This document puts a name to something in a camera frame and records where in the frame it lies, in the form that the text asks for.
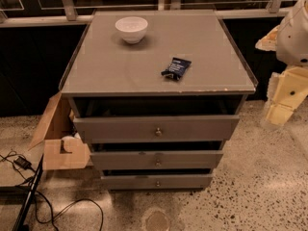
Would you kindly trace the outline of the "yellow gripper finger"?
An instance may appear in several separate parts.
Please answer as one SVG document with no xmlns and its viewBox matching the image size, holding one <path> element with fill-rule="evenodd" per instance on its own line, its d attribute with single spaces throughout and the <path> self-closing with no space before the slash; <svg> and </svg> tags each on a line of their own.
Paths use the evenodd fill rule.
<svg viewBox="0 0 308 231">
<path fill-rule="evenodd" d="M 283 126 L 294 113 L 290 107 L 270 103 L 265 106 L 265 111 L 265 120 L 278 126 Z"/>
</svg>

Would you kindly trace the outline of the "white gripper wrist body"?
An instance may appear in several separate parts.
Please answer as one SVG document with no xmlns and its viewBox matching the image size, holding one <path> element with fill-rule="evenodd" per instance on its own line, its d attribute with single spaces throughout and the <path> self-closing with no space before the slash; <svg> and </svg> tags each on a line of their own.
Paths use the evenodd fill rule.
<svg viewBox="0 0 308 231">
<path fill-rule="evenodd" d="M 308 95 L 308 69 L 288 66 L 281 74 L 274 73 L 274 93 L 270 109 L 276 113 L 292 113 Z"/>
</svg>

